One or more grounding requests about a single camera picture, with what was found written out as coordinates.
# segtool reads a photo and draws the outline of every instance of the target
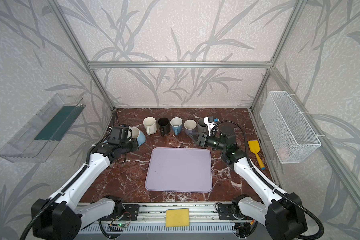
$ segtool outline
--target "yellow sponge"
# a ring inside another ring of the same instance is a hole
[[[165,215],[165,227],[189,226],[189,209],[167,210]]]

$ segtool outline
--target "white mesh basket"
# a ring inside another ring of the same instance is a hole
[[[260,116],[281,163],[302,162],[321,146],[312,127],[285,91],[269,92]]]

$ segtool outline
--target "spatula handle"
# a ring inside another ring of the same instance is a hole
[[[261,170],[265,170],[265,166],[264,166],[264,163],[263,161],[260,159],[260,156],[256,153],[256,158],[257,158],[257,162],[259,163],[259,166],[261,168]]]

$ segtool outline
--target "wallpaper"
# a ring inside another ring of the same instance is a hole
[[[360,1],[307,5],[276,66],[360,182]]]
[[[301,163],[281,164],[259,115],[268,92],[280,91],[280,87],[271,76],[260,93],[253,113],[260,128],[258,135],[265,144],[276,174],[287,192],[295,192],[305,208],[315,214],[324,224],[322,240],[357,239],[360,240],[360,210],[332,171],[320,148]],[[308,234],[317,232],[317,224],[306,215]]]
[[[59,0],[90,61],[269,61],[295,0]]]
[[[97,75],[115,106],[249,107],[262,68],[104,68]]]
[[[54,16],[43,16],[46,5],[0,0],[0,148],[56,93],[82,96],[86,107],[46,162],[0,157],[0,240],[19,239],[31,205],[81,166],[111,113]]]

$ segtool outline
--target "lavender rectangular tray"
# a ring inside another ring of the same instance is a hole
[[[211,153],[207,149],[156,147],[145,188],[150,191],[210,192]]]

